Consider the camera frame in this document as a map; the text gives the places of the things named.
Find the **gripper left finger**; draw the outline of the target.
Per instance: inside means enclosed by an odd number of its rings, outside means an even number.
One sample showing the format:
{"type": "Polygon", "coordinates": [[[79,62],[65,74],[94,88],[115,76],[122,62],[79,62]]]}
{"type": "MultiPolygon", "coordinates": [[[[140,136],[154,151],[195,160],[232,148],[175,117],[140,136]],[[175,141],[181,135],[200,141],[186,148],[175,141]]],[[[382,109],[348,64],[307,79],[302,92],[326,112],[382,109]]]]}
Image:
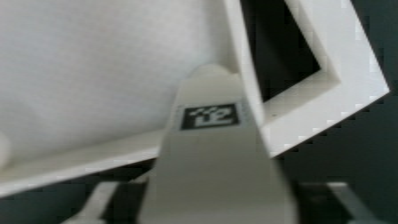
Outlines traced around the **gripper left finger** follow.
{"type": "Polygon", "coordinates": [[[106,224],[101,215],[106,210],[117,186],[117,182],[101,182],[97,184],[78,213],[60,224],[106,224]]]}

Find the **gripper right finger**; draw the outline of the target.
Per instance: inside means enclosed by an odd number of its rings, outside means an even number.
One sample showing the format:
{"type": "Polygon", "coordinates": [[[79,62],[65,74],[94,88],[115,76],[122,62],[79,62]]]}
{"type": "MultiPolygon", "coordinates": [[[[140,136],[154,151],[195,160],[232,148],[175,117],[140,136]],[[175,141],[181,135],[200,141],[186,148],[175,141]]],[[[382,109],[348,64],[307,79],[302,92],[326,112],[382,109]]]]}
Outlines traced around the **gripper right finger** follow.
{"type": "Polygon", "coordinates": [[[385,224],[376,218],[360,198],[344,182],[328,182],[326,187],[335,196],[335,199],[351,215],[351,220],[346,224],[385,224]]]}

